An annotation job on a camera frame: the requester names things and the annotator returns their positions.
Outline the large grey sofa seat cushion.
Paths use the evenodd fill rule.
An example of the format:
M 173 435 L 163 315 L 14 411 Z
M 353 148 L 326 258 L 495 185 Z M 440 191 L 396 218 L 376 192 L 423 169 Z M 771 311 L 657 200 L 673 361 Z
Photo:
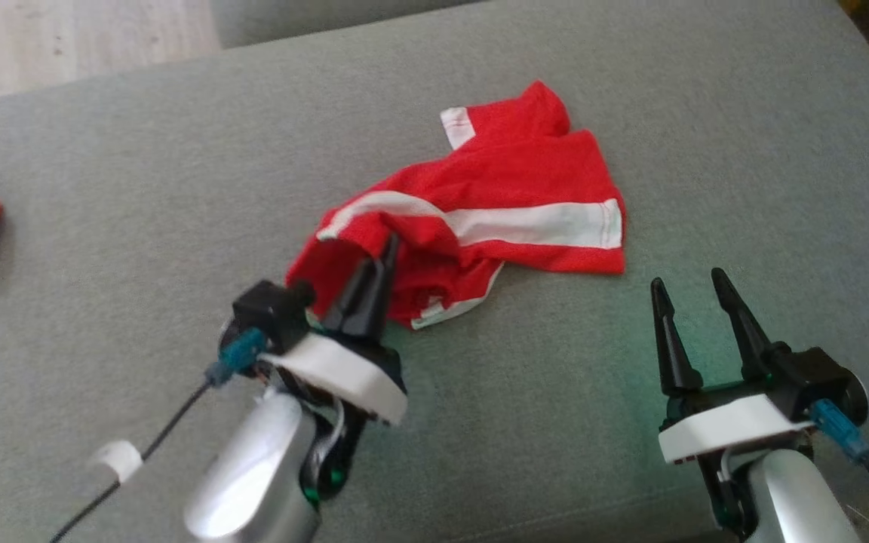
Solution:
M 658 433 L 649 283 L 739 376 L 710 273 L 869 396 L 869 45 L 834 0 L 492 0 L 0 99 L 0 543 L 48 543 L 202 381 L 232 300 L 327 210 L 447 155 L 439 113 L 535 80 L 593 131 L 622 276 L 507 265 L 393 326 L 408 411 L 369 425 L 317 543 L 662 543 L 713 532 Z M 869 420 L 864 427 L 869 440 Z

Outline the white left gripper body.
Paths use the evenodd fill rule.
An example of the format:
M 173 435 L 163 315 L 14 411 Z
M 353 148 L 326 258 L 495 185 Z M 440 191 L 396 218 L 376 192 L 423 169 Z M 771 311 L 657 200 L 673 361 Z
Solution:
M 321 334 L 308 333 L 285 354 L 263 353 L 261 360 L 386 424 L 400 425 L 407 413 L 407 393 L 395 379 L 375 362 Z

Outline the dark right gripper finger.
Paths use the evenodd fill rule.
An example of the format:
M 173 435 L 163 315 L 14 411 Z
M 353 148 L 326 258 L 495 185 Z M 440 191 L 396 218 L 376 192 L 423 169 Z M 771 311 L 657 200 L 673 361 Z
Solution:
M 770 381 L 775 375 L 775 357 L 788 347 L 783 342 L 772 342 L 758 319 L 744 301 L 733 281 L 723 268 L 711 269 L 715 295 L 721 309 L 729 317 L 739 357 L 741 375 L 745 381 Z
M 691 367 L 685 346 L 674 322 L 675 310 L 667 293 L 665 282 L 654 278 L 649 285 L 651 292 L 656 360 L 663 395 L 682 397 L 703 388 L 703 378 Z

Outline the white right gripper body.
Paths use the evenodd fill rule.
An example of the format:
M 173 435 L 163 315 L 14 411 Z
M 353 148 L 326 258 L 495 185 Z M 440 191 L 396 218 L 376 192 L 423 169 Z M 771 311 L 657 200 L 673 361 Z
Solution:
M 769 397 L 770 379 L 708 386 L 667 399 L 659 446 L 667 464 L 794 434 L 816 425 L 806 415 L 793 419 Z

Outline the small grey sofa cushion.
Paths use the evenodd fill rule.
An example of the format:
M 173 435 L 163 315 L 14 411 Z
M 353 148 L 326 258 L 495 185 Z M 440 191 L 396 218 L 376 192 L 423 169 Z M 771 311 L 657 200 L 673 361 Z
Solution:
M 480 0 L 210 0 L 223 48 L 342 29 Z

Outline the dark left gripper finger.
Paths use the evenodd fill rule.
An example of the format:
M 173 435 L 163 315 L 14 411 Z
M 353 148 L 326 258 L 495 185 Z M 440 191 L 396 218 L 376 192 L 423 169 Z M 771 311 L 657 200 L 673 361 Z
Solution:
M 389 234 L 379 257 L 371 261 L 370 279 L 362 300 L 362 336 L 382 340 L 395 279 L 400 238 Z
M 324 329 L 335 334 L 377 334 L 376 261 L 363 258 L 324 316 Z

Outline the red shorts with white stripe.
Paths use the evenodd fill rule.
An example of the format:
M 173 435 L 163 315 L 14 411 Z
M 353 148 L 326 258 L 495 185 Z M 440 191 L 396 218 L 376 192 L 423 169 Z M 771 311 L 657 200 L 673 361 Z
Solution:
M 597 139 L 545 83 L 448 108 L 445 157 L 400 169 L 328 210 L 287 270 L 324 321 L 349 272 L 400 241 L 390 319 L 420 330 L 479 306 L 506 264 L 620 275 L 625 205 Z

